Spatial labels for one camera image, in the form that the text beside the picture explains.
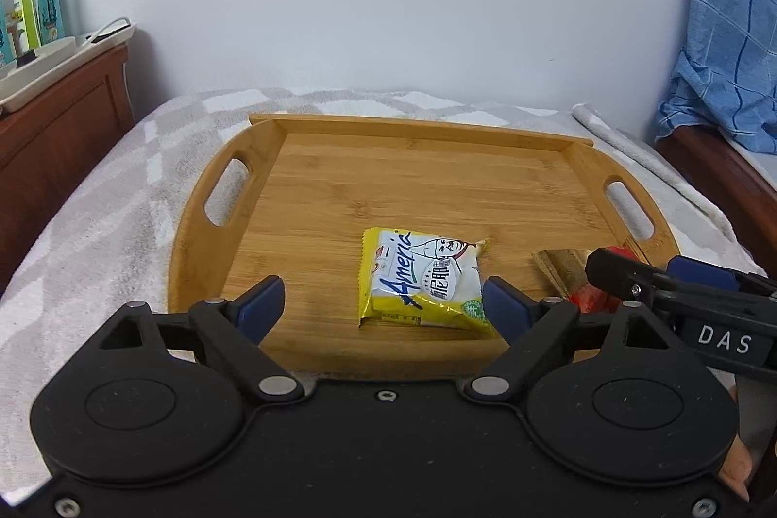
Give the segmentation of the operator hand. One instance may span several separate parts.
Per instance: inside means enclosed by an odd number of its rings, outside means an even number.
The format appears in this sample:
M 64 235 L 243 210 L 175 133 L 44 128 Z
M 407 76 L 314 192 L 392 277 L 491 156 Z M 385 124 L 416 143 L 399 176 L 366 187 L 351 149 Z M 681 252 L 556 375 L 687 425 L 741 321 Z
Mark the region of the operator hand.
M 753 470 L 752 456 L 748 447 L 742 442 L 739 435 L 735 436 L 731 448 L 727 452 L 725 462 L 718 472 L 718 477 L 732 492 L 745 502 L 749 501 L 747 481 Z

